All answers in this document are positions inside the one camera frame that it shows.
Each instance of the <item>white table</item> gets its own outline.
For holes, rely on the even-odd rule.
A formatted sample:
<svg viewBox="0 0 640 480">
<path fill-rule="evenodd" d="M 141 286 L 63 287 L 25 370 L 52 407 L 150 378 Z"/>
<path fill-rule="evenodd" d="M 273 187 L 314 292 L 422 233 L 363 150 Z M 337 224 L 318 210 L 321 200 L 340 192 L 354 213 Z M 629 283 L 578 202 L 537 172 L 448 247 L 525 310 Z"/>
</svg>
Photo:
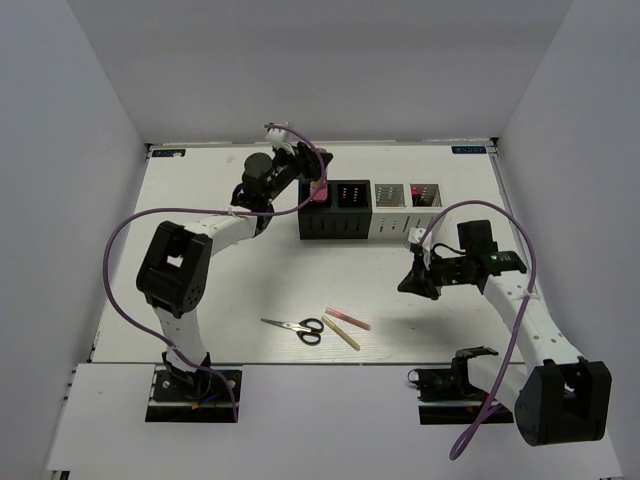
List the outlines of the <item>white table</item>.
<svg viewBox="0 0 640 480">
<path fill-rule="evenodd" d="M 388 182 L 438 183 L 445 205 L 482 199 L 503 205 L 489 156 L 453 155 L 448 146 L 321 145 L 335 155 L 331 179 L 384 176 Z M 188 148 L 179 158 L 150 158 L 136 211 L 161 206 L 225 209 L 239 183 L 244 159 L 266 146 Z M 275 202 L 294 206 L 297 185 Z M 126 311 L 159 330 L 135 277 L 156 226 L 186 223 L 198 215 L 153 215 L 132 225 L 113 279 Z M 516 243 L 506 219 L 484 207 L 451 212 L 438 240 L 458 245 L 456 225 L 488 218 L 503 250 Z M 508 331 L 475 287 L 449 287 L 437 302 L 396 291 L 412 255 L 401 244 L 300 241 L 297 216 L 275 218 L 265 233 L 211 260 L 206 294 L 198 307 L 200 330 L 213 364 L 252 363 L 447 363 L 462 347 L 487 345 L 504 351 Z M 327 332 L 308 347 L 261 317 L 300 321 L 325 307 L 372 325 L 371 332 L 344 324 L 360 352 Z M 94 362 L 160 362 L 164 346 L 133 329 L 110 305 L 103 311 Z M 521 361 L 519 353 L 514 361 Z"/>
<path fill-rule="evenodd" d="M 611 440 L 533 448 L 484 425 L 420 425 L 406 366 L 249 365 L 237 424 L 145 423 L 153 365 L 80 365 L 48 468 L 70 480 L 598 480 Z"/>
</svg>

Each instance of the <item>black scissor handle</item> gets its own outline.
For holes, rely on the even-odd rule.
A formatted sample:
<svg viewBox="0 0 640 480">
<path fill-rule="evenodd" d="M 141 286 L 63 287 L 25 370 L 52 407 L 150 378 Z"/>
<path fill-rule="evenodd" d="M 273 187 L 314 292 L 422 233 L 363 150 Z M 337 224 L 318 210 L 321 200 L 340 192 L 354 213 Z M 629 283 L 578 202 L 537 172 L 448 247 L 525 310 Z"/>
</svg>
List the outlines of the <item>black scissor handle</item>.
<svg viewBox="0 0 640 480">
<path fill-rule="evenodd" d="M 296 332 L 302 343 L 311 346 L 318 345 L 321 340 L 320 333 L 324 330 L 324 323 L 317 318 L 307 318 L 301 321 L 300 325 L 311 329 L 311 332 Z"/>
<path fill-rule="evenodd" d="M 324 331 L 324 323 L 317 318 L 307 318 L 306 320 L 301 321 L 300 325 L 310 328 L 313 330 L 313 333 L 322 333 Z"/>
</svg>

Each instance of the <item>wooden stick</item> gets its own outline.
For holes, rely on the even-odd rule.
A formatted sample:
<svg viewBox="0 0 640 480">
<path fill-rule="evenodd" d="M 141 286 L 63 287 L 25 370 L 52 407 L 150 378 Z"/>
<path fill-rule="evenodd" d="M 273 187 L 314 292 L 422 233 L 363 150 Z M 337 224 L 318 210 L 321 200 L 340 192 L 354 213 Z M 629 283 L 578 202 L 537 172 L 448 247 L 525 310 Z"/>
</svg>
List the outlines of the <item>wooden stick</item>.
<svg viewBox="0 0 640 480">
<path fill-rule="evenodd" d="M 340 327 L 338 327 L 335 323 L 333 323 L 331 320 L 329 320 L 329 318 L 327 318 L 326 315 L 322 316 L 322 321 L 334 332 L 336 332 L 338 334 L 338 336 L 340 338 L 342 338 L 345 342 L 347 342 L 349 345 L 351 345 L 351 347 L 359 352 L 360 351 L 360 345 L 358 345 L 355 340 L 353 338 L 351 338 L 349 335 L 347 335 Z"/>
</svg>

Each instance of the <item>pink object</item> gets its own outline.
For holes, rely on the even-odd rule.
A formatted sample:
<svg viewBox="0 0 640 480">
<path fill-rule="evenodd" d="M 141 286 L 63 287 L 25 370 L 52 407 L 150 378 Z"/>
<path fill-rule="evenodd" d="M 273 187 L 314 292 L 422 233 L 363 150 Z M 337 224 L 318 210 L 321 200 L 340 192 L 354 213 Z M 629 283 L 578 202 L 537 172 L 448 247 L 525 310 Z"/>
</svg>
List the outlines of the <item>pink object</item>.
<svg viewBox="0 0 640 480">
<path fill-rule="evenodd" d="M 318 188 L 318 182 L 311 182 L 311 191 L 313 192 Z M 325 182 L 324 187 L 316 193 L 316 196 L 311 200 L 312 202 L 326 202 L 329 196 L 329 184 Z"/>
<path fill-rule="evenodd" d="M 356 327 L 360 327 L 363 330 L 371 330 L 371 325 L 369 325 L 368 323 L 356 320 L 355 318 L 350 317 L 349 315 L 345 315 L 344 313 L 334 310 L 333 308 L 325 308 L 324 313 L 326 313 L 327 315 L 331 315 L 332 317 L 339 318 L 340 320 L 350 323 L 351 325 L 355 325 Z"/>
</svg>

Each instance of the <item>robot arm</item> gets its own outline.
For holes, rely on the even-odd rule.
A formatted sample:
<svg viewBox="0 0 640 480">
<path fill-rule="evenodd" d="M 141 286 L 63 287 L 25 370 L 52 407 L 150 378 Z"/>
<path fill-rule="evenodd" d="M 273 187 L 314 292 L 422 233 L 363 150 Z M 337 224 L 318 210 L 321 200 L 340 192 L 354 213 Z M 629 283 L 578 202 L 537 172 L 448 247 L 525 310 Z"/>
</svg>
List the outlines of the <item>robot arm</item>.
<svg viewBox="0 0 640 480">
<path fill-rule="evenodd" d="M 458 225 L 463 255 L 442 258 L 432 239 L 422 246 L 423 229 L 412 229 L 411 271 L 398 286 L 401 292 L 433 300 L 448 285 L 476 285 L 513 330 L 528 277 L 515 252 L 498 251 L 487 220 Z M 525 310 L 517 345 L 525 367 L 510 366 L 496 395 L 510 410 L 530 445 L 599 440 L 604 436 L 611 374 L 603 362 L 589 362 L 560 332 L 540 297 Z M 502 364 L 490 348 L 460 350 L 452 361 L 454 381 L 463 394 L 471 386 L 488 392 Z"/>
<path fill-rule="evenodd" d="M 272 202 L 295 179 L 320 179 L 320 162 L 306 144 L 288 143 L 286 134 L 278 129 L 270 129 L 267 139 L 274 147 L 274 157 L 250 155 L 242 183 L 231 198 L 231 205 L 251 213 L 242 216 L 236 209 L 233 215 L 214 215 L 188 225 L 161 223 L 136 279 L 138 290 L 160 320 L 163 335 L 186 358 L 204 367 L 211 361 L 200 338 L 197 306 L 206 288 L 209 260 L 230 245 L 260 235 L 271 220 Z M 333 155 L 321 152 L 321 157 L 326 168 Z M 163 362 L 187 397 L 200 398 L 206 393 L 209 376 L 185 364 L 174 348 L 163 354 Z"/>
</svg>

